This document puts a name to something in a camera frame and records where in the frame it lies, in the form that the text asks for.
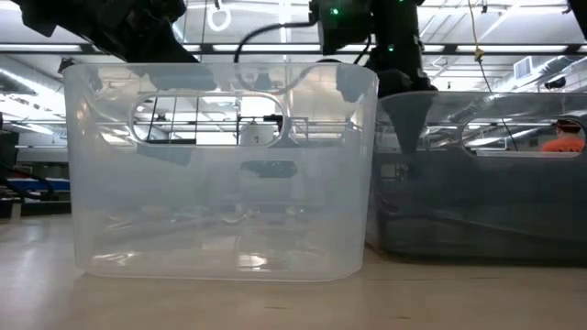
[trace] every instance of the air vent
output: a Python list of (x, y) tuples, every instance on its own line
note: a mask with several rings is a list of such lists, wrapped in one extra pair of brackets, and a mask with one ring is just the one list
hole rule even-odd
[(25, 84), (16, 81), (10, 76), (4, 74), (0, 69), (0, 94), (25, 94), (35, 95), (35, 91), (28, 88)]
[(530, 74), (532, 74), (532, 57), (528, 56), (514, 64), (514, 77), (516, 80), (524, 79)]

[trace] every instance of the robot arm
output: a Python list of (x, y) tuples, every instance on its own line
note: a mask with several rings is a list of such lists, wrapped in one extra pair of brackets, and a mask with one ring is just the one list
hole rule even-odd
[(13, 0), (23, 23), (50, 37), (60, 26), (127, 62), (198, 62), (175, 40), (183, 0)]
[(587, 39), (587, 2), (584, 0), (567, 0), (569, 9), (575, 14), (583, 36)]

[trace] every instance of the ceiling light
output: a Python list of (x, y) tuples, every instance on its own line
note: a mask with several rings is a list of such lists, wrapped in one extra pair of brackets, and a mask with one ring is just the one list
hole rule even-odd
[[(212, 48), (216, 51), (235, 51), (237, 50), (238, 45), (213, 45)], [(245, 45), (242, 48), (242, 51), (275, 51), (275, 52), (284, 52), (284, 51), (320, 51), (320, 45), (313, 45), (313, 44), (297, 44), (297, 45), (288, 45), (288, 44), (250, 44)]]
[(442, 45), (424, 45), (424, 52), (441, 52), (444, 48)]
[(509, 127), (551, 127), (551, 123), (510, 123)]
[(113, 129), (112, 132), (115, 133), (115, 134), (117, 134), (117, 135), (122, 135), (122, 136), (127, 136), (128, 135), (128, 131), (122, 130), (122, 129)]
[(206, 103), (216, 103), (216, 104), (224, 104), (224, 103), (235, 103), (237, 98), (234, 96), (204, 96), (202, 97), (204, 102)]
[(0, 51), (82, 52), (80, 45), (0, 44)]
[(0, 1), (0, 10), (20, 11), (20, 6), (10, 1)]
[[(340, 52), (363, 51), (367, 45), (348, 45), (340, 49)], [(375, 48), (375, 45), (370, 45), (369, 50)]]
[[(487, 75), (489, 75), (489, 71), (487, 69), (485, 69), (485, 73), (487, 73)], [(442, 74), (440, 75), (440, 77), (443, 78), (483, 78), (483, 72), (481, 71), (476, 71), (476, 70), (447, 70), (442, 72)]]
[(276, 103), (267, 97), (243, 97), (240, 104), (241, 116), (275, 115)]
[(490, 143), (499, 141), (501, 138), (500, 137), (487, 137), (487, 138), (479, 138), (476, 140), (473, 140), (469, 143), (466, 144), (466, 147), (479, 147), (479, 146), (484, 146), (484, 145), (488, 145)]
[(19, 119), (16, 116), (10, 116), (10, 119), (6, 120), (7, 124), (36, 124), (36, 125), (65, 125), (65, 120), (28, 120)]
[(43, 106), (54, 110), (57, 114), (65, 114), (65, 99), (62, 93), (53, 91), (47, 86), (38, 82), (33, 82), (30, 79), (24, 78), (5, 69), (0, 69), (0, 73), (34, 90), (37, 93), (35, 100), (39, 101)]
[(18, 128), (24, 128), (24, 129), (28, 129), (31, 130), (33, 132), (37, 132), (37, 133), (41, 133), (41, 134), (48, 134), (48, 135), (52, 135), (53, 131), (43, 127), (43, 126), (39, 126), (39, 125), (19, 125), (19, 124), (12, 124), (13, 127), (18, 127)]
[(110, 144), (124, 144), (126, 141), (120, 137), (115, 137), (108, 133), (102, 133), (102, 138)]
[(202, 49), (200, 45), (183, 45), (183, 47), (187, 51), (200, 51)]
[[(568, 46), (566, 45), (480, 45), (485, 52), (553, 52), (564, 51)], [(474, 52), (477, 49), (475, 45), (458, 46), (457, 51), (460, 52)]]
[(66, 149), (67, 146), (15, 146), (16, 149)]

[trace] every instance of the clear plastic bin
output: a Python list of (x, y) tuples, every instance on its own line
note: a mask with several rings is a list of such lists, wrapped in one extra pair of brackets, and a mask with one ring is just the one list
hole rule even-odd
[(549, 147), (584, 144), (586, 104), (571, 93), (383, 99), (368, 241), (417, 257), (586, 260), (585, 149)]
[[(261, 281), (329, 281), (359, 270), (377, 77), (353, 69), (365, 94), (348, 103), (337, 90), (339, 65), (67, 69), (78, 267)], [(251, 91), (259, 80), (271, 90)], [(283, 115), (273, 136), (262, 125), (276, 124), (274, 116), (239, 108), (251, 97), (264, 101), (248, 105), (267, 109), (269, 100)], [(194, 140), (180, 138), (190, 132)]]

